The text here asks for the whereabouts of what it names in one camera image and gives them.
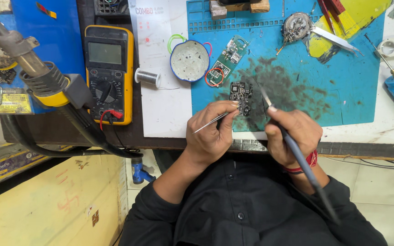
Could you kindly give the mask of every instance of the yellow multimeter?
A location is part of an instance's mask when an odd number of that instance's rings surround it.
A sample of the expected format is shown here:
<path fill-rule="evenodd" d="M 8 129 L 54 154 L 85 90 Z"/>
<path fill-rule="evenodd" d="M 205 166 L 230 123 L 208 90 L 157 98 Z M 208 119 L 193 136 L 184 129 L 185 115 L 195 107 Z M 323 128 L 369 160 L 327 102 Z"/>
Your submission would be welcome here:
<path fill-rule="evenodd" d="M 114 125 L 132 122 L 133 34 L 113 26 L 90 25 L 85 29 L 86 78 L 95 106 L 89 111 L 96 122 L 106 110 L 124 116 L 112 118 Z M 107 116 L 103 124 L 109 124 Z"/>

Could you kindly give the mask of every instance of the blue silicone repair mat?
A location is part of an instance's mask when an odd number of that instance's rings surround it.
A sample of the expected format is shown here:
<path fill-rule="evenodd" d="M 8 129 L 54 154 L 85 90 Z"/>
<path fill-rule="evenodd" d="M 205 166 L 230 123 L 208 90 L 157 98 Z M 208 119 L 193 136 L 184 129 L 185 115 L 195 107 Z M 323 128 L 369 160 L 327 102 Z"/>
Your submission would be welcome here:
<path fill-rule="evenodd" d="M 358 54 L 357 58 L 335 47 L 331 59 L 320 62 L 309 56 L 302 41 L 288 44 L 276 56 L 275 49 L 280 48 L 283 41 L 281 22 L 298 11 L 310 13 L 313 3 L 314 0 L 285 0 L 283 18 L 282 0 L 272 1 L 268 13 L 228 12 L 226 19 L 213 22 L 209 1 L 187 1 L 189 38 L 212 44 L 210 67 L 235 34 L 250 42 L 250 52 L 240 60 L 222 87 L 210 87 L 204 78 L 191 84 L 193 114 L 210 102 L 229 99 L 231 82 L 245 82 L 246 88 L 250 84 L 254 87 L 248 103 L 251 113 L 237 117 L 234 131 L 263 131 L 269 120 L 256 83 L 266 89 L 272 103 L 281 109 L 302 110 L 321 126 L 372 122 L 380 61 L 363 35 L 368 32 L 370 39 L 379 43 L 384 14 L 348 40 L 365 56 Z M 311 18 L 314 21 L 321 15 L 317 4 Z"/>

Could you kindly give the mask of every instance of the yellow warning sticker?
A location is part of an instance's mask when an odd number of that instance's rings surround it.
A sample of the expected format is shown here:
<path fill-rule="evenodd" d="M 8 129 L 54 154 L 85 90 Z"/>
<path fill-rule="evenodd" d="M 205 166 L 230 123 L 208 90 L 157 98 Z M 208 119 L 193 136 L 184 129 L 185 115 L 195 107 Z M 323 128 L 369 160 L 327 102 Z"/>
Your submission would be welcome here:
<path fill-rule="evenodd" d="M 31 113 L 28 94 L 3 94 L 0 113 L 28 114 Z"/>

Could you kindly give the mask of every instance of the sleeve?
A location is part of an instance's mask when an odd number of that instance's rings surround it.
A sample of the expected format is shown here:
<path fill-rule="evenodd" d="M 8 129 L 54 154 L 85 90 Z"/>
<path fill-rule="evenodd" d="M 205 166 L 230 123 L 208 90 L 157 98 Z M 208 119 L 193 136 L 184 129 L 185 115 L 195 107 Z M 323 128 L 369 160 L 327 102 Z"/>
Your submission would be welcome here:
<path fill-rule="evenodd" d="M 323 188 L 341 225 L 325 219 L 331 233 L 345 245 L 387 245 L 383 235 L 358 211 L 356 205 L 349 200 L 350 189 L 333 177 Z M 308 195 L 317 206 L 326 211 L 321 199 L 316 195 Z"/>
<path fill-rule="evenodd" d="M 170 246 L 174 224 L 181 204 L 163 200 L 153 189 L 153 182 L 136 196 L 123 226 L 119 246 Z"/>

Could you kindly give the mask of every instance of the red rubber band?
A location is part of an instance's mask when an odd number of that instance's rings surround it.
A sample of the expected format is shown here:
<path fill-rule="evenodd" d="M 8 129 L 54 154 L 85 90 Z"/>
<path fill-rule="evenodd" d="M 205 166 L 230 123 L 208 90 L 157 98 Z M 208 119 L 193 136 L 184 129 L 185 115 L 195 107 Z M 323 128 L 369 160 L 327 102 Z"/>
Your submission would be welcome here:
<path fill-rule="evenodd" d="M 211 51 L 209 52 L 209 56 L 211 56 L 211 54 L 212 54 L 212 44 L 210 42 L 203 43 L 203 45 L 205 45 L 205 44 L 209 44 L 209 46 L 211 47 Z"/>
<path fill-rule="evenodd" d="M 211 85 L 210 83 L 207 82 L 206 76 L 208 75 L 209 72 L 211 72 L 212 70 L 215 70 L 215 69 L 218 69 L 218 70 L 220 70 L 220 71 L 222 72 L 222 80 L 220 81 L 220 83 L 218 83 L 218 84 L 216 84 L 216 85 Z M 205 82 L 206 82 L 206 84 L 209 85 L 209 86 L 217 86 L 217 85 L 219 85 L 219 84 L 221 84 L 221 83 L 223 82 L 223 79 L 224 79 L 223 70 L 222 70 L 221 68 L 218 68 L 218 67 L 214 67 L 214 68 L 208 70 L 208 71 L 206 72 L 206 74 L 205 74 Z"/>

